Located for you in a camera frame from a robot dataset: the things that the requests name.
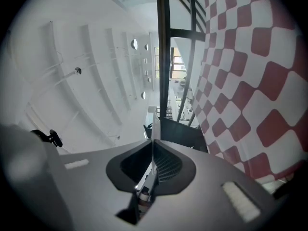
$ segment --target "checkered tablecloth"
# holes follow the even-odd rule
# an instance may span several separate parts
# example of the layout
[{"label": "checkered tablecloth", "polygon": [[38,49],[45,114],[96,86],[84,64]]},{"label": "checkered tablecloth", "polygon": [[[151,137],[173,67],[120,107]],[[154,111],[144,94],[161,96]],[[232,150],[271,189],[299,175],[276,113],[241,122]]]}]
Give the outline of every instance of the checkered tablecloth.
[{"label": "checkered tablecloth", "polygon": [[193,109],[209,152],[265,183],[307,158],[308,51],[279,0],[205,0]]}]

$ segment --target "red and white checkered cloth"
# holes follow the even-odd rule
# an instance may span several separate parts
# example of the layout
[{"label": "red and white checkered cloth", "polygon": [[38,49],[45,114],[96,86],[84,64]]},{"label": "red and white checkered cloth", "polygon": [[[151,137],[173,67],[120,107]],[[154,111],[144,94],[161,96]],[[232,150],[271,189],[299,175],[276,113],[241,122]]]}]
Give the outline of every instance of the red and white checkered cloth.
[{"label": "red and white checkered cloth", "polygon": [[265,183],[307,158],[308,58],[279,0],[205,0],[193,109],[209,152]]}]

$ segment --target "window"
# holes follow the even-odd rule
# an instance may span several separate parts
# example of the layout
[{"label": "window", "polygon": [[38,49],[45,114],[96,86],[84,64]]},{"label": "window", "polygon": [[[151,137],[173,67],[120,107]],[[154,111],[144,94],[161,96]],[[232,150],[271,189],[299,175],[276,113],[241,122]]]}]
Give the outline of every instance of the window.
[{"label": "window", "polygon": [[[159,48],[155,47],[155,77],[159,78]],[[178,48],[171,48],[170,52],[170,79],[186,77],[186,68]]]}]

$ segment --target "metal post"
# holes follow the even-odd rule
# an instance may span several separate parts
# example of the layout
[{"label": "metal post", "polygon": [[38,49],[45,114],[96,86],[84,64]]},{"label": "metal post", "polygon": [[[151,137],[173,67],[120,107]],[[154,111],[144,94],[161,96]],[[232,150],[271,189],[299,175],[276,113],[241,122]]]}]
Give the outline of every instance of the metal post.
[{"label": "metal post", "polygon": [[170,6],[169,0],[157,0],[159,35],[160,117],[166,117],[170,73]]},{"label": "metal post", "polygon": [[[195,32],[196,28],[197,28],[195,0],[190,0],[190,7],[191,7],[191,28],[192,28],[192,32]],[[184,92],[183,92],[183,97],[182,97],[182,102],[181,102],[181,105],[180,105],[180,110],[179,110],[177,122],[180,121],[181,114],[182,114],[184,104],[185,104],[185,101],[186,101],[189,83],[191,81],[195,47],[196,47],[196,39],[192,38],[191,51],[190,51],[190,54],[189,54],[188,67],[187,67],[186,83],[185,83],[185,88],[184,88]]]},{"label": "metal post", "polygon": [[195,113],[193,112],[193,113],[192,113],[192,116],[191,116],[191,119],[189,120],[189,123],[188,123],[188,126],[189,126],[189,127],[192,125],[192,122],[193,122],[195,116],[196,116],[196,115],[195,115]]}]

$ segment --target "window pane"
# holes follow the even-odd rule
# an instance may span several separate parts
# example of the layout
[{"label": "window pane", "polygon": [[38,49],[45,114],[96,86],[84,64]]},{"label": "window pane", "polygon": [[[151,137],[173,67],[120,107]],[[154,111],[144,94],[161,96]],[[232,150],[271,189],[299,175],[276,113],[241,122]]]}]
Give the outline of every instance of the window pane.
[{"label": "window pane", "polygon": [[172,71],[172,78],[173,79],[183,79],[186,77],[186,72],[184,71]]},{"label": "window pane", "polygon": [[182,64],[174,64],[173,69],[174,70],[186,70],[185,65],[182,65]]},{"label": "window pane", "polygon": [[179,56],[174,57],[174,63],[183,64],[183,59]]},{"label": "window pane", "polygon": [[174,48],[174,49],[173,49],[173,55],[174,55],[174,56],[181,56],[181,54],[180,54],[178,48]]},{"label": "window pane", "polygon": [[159,56],[159,48],[155,47],[155,56]]},{"label": "window pane", "polygon": [[155,70],[159,70],[159,56],[155,57]]}]

